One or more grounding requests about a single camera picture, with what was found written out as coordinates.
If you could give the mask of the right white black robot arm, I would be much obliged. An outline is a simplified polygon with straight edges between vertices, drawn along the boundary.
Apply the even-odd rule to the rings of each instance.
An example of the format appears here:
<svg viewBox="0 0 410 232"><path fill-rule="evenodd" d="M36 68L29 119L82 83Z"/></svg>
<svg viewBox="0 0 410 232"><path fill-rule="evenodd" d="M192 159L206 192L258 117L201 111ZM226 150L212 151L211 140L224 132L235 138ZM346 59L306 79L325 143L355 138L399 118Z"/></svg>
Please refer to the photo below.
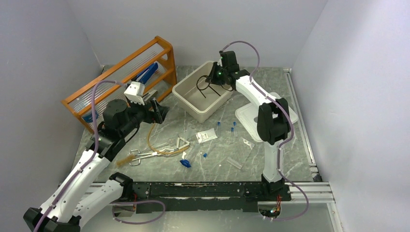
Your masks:
<svg viewBox="0 0 410 232"><path fill-rule="evenodd" d="M230 86L257 108L256 130L264 143L264 170L261 195L273 200L285 186L281 171L281 147L293 136L289 105L284 98L275 98L254 81L251 74L240 69L234 51L220 51L220 61L214 62L206 82Z"/></svg>

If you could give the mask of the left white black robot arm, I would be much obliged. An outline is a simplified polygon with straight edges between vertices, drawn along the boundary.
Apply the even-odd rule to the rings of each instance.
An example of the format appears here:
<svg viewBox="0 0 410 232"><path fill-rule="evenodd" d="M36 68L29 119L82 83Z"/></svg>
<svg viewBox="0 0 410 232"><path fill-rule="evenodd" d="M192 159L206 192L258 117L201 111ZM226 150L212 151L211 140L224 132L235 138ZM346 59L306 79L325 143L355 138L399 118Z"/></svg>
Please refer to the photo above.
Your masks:
<svg viewBox="0 0 410 232"><path fill-rule="evenodd" d="M103 114L102 126L86 146L80 160L63 183L39 208L23 216L32 232L79 232L98 212L116 200L127 201L134 194L133 180L114 173L97 191L83 198L95 178L126 144L126 136L142 122L161 124L169 111L155 98L144 105L115 99Z"/></svg>

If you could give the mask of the metal crucible tongs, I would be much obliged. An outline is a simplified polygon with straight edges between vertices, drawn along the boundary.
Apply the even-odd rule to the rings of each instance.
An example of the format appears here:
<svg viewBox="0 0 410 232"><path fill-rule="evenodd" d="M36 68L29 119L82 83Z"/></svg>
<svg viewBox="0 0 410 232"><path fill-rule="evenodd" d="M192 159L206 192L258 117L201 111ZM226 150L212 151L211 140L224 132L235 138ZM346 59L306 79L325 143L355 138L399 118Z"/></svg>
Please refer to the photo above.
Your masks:
<svg viewBox="0 0 410 232"><path fill-rule="evenodd" d="M153 158L153 157L167 157L170 154L165 154L165 152L174 152L173 149L164 148L161 149L159 152L152 151L152 150L143 150L140 151L139 149L131 150L128 158L130 158L129 165L130 166L139 166L142 163L142 160Z"/></svg>

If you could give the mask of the black wire tripod stand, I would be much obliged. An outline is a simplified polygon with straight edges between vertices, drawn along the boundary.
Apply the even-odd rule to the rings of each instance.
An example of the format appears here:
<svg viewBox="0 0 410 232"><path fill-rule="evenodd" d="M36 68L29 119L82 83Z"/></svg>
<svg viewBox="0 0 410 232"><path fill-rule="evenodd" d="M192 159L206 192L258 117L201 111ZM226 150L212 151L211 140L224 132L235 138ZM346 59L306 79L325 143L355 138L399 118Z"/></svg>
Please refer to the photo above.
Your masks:
<svg viewBox="0 0 410 232"><path fill-rule="evenodd" d="M218 97L221 95L208 83L207 80L208 76L207 75L202 75L200 76L197 81L196 81L196 89L200 92L200 94L206 99L207 96L205 95L205 90L206 89L211 89Z"/></svg>

